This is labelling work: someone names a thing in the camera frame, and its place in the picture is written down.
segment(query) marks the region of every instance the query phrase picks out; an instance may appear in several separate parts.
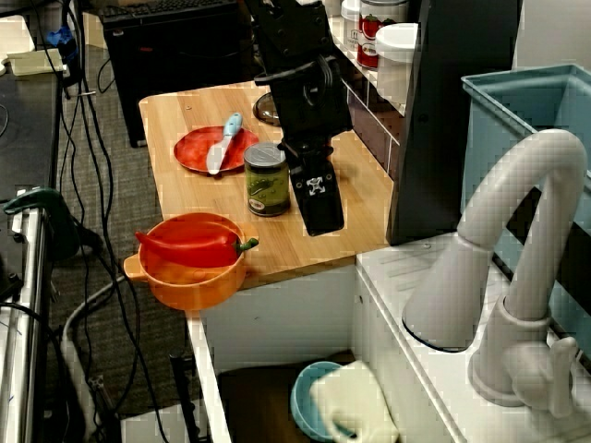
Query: knife handle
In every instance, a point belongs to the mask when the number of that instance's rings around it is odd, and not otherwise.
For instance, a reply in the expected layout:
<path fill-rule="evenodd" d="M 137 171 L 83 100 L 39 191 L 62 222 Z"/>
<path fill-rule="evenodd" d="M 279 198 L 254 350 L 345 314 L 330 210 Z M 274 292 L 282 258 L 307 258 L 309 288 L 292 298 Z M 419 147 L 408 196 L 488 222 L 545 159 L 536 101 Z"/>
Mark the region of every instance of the knife handle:
<path fill-rule="evenodd" d="M 228 121 L 225 122 L 225 126 L 223 127 L 223 136 L 235 136 L 240 130 L 240 126 L 242 126 L 242 115 L 240 113 L 230 115 L 230 118 L 228 118 Z"/>

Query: blue bowl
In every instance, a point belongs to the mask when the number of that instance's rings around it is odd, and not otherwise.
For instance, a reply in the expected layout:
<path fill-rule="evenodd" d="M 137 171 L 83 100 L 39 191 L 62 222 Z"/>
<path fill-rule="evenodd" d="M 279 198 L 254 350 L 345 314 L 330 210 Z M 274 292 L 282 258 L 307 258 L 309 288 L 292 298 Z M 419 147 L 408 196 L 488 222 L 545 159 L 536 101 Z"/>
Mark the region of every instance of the blue bowl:
<path fill-rule="evenodd" d="M 322 423 L 318 407 L 310 396 L 310 388 L 316 380 L 340 367 L 341 365 L 333 362 L 314 363 L 300 372 L 292 389 L 290 398 L 292 415 L 304 434 L 313 440 L 328 443 L 332 441 L 332 437 L 326 430 L 326 427 L 324 427 L 324 423 Z M 346 436 L 350 437 L 353 435 L 353 433 L 346 429 L 342 429 L 340 426 L 337 427 Z"/>

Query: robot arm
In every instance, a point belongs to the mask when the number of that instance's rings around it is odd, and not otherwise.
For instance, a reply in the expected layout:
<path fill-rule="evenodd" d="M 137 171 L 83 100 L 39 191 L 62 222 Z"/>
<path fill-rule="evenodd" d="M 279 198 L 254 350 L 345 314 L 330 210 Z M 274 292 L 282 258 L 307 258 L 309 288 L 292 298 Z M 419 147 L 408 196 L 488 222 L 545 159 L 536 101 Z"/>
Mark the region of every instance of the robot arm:
<path fill-rule="evenodd" d="M 344 226 L 343 208 L 328 157 L 331 138 L 353 126 L 324 5 L 246 3 L 265 70 L 255 82 L 271 88 L 283 130 L 279 148 L 308 233 L 338 231 Z"/>

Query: green jar label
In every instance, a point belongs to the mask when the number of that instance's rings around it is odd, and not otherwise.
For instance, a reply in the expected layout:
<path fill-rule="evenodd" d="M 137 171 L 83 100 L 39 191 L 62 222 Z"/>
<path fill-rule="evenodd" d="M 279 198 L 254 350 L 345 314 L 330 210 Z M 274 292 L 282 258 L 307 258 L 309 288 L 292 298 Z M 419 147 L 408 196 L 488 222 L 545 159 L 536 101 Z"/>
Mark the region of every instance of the green jar label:
<path fill-rule="evenodd" d="M 287 168 L 273 174 L 257 174 L 247 171 L 248 205 L 261 215 L 275 215 L 289 207 L 289 183 Z"/>

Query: white faucet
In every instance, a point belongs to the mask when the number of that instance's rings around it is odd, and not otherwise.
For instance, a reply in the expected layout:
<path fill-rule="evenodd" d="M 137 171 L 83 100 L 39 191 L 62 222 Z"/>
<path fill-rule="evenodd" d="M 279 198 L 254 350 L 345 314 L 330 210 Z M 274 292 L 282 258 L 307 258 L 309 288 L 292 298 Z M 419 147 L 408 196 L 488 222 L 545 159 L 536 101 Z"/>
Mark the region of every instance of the white faucet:
<path fill-rule="evenodd" d="M 546 340 L 549 297 L 585 182 L 585 147 L 549 129 L 515 145 L 490 170 L 466 206 L 457 235 L 404 307 L 406 329 L 424 344 L 461 352 L 476 335 L 488 266 L 514 211 L 546 177 L 509 293 L 500 297 L 468 369 L 476 391 L 503 406 L 572 411 L 572 338 Z"/>

